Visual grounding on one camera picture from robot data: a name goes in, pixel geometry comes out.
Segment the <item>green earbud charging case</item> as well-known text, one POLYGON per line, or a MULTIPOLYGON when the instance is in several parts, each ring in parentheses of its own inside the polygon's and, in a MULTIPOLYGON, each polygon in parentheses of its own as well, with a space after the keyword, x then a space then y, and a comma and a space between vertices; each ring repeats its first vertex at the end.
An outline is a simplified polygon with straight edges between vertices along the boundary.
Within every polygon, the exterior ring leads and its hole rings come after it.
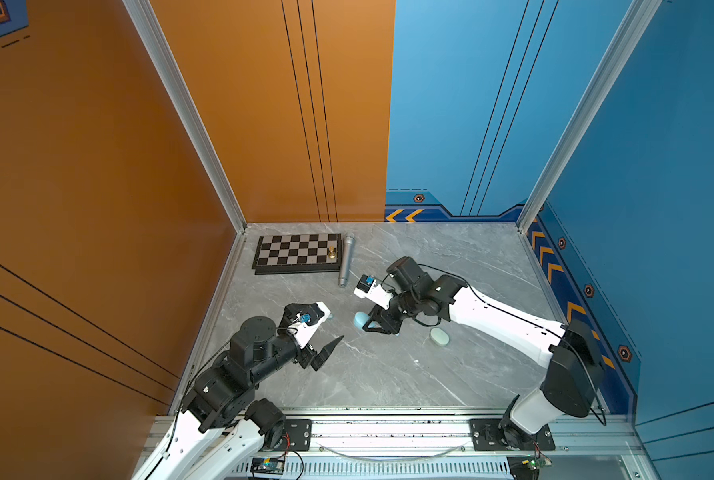
POLYGON ((447 346, 450 343, 450 336, 441 328, 435 327, 430 330, 430 339, 438 346, 447 346))

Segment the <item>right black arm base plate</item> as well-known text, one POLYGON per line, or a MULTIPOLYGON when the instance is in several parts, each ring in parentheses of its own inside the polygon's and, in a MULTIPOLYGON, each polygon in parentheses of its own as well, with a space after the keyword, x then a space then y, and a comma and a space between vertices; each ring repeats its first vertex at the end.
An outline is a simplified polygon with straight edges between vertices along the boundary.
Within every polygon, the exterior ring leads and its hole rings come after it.
POLYGON ((516 427, 500 427, 495 418, 474 418, 468 421, 470 437, 476 451, 555 451, 554 436, 548 425, 529 435, 516 427))

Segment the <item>blue earbud charging case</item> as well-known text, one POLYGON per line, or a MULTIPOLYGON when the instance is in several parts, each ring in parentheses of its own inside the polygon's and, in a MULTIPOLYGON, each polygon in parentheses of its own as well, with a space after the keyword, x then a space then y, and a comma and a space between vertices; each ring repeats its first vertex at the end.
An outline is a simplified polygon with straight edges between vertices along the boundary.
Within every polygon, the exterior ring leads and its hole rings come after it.
POLYGON ((357 312, 354 315, 353 323, 357 329, 362 330, 369 321, 370 321, 370 315, 368 313, 357 312))

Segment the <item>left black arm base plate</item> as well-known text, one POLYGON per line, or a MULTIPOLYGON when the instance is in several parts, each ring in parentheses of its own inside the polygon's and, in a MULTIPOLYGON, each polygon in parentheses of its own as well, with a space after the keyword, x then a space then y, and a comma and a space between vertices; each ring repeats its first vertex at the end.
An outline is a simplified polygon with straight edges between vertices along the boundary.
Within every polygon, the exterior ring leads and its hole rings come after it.
POLYGON ((232 449, 247 451, 308 452, 311 447, 313 422, 309 419, 293 418, 284 421, 283 426, 275 426, 270 432, 262 433, 261 428, 251 420, 240 420, 228 435, 232 449))

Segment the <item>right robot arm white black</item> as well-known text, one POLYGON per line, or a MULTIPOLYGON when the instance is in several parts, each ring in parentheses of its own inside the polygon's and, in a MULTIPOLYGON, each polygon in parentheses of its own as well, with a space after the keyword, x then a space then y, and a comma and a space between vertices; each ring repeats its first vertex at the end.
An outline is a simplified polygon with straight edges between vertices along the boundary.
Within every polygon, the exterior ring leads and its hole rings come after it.
POLYGON ((541 430, 563 415, 585 418, 600 399, 605 362, 592 329, 585 323, 548 320, 496 301, 465 278, 404 256, 387 269, 393 287, 371 275, 362 276, 356 296, 373 303, 362 328, 399 334, 406 320, 419 315, 473 328, 517 350, 544 368, 544 380, 507 407, 496 439, 507 449, 526 450, 538 444, 541 430))

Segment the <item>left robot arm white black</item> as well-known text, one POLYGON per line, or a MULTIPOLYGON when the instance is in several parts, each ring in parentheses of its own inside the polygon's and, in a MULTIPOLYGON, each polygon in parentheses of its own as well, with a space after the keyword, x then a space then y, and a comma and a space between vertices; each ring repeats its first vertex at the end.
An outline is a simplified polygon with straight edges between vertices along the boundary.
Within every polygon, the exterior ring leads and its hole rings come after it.
POLYGON ((332 313, 323 302, 285 306, 280 321, 245 320, 191 382, 172 425, 137 479, 225 479, 263 450, 287 446, 285 414, 259 399, 261 382, 289 363, 319 370, 338 345, 311 340, 332 313))

